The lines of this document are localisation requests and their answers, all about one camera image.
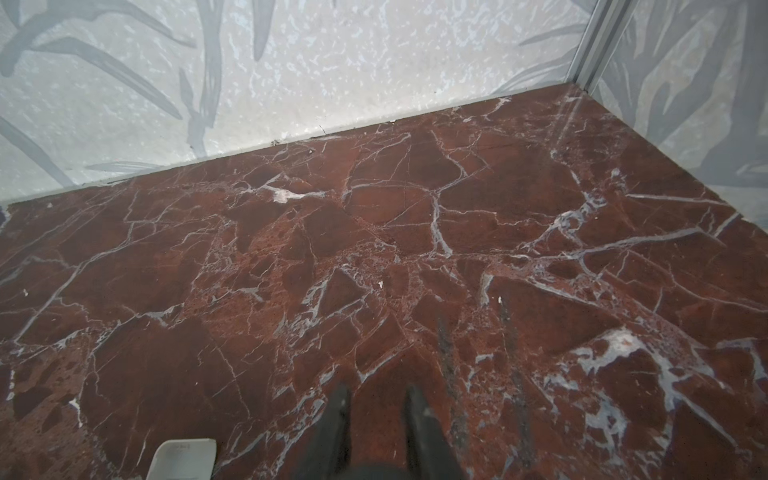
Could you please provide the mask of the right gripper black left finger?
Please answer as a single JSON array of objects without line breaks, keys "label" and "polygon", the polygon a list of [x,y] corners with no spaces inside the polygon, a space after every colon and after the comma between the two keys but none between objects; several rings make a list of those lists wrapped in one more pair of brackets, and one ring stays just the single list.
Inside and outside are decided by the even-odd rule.
[{"label": "right gripper black left finger", "polygon": [[334,479],[350,463],[351,391],[338,385],[316,423],[293,479]]}]

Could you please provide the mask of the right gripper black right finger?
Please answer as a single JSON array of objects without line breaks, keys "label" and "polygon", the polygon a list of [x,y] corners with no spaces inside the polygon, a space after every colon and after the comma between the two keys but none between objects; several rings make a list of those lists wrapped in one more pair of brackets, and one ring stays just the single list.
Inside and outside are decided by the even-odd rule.
[{"label": "right gripper black right finger", "polygon": [[415,385],[407,388],[403,415],[409,473],[415,479],[464,479],[434,410]]}]

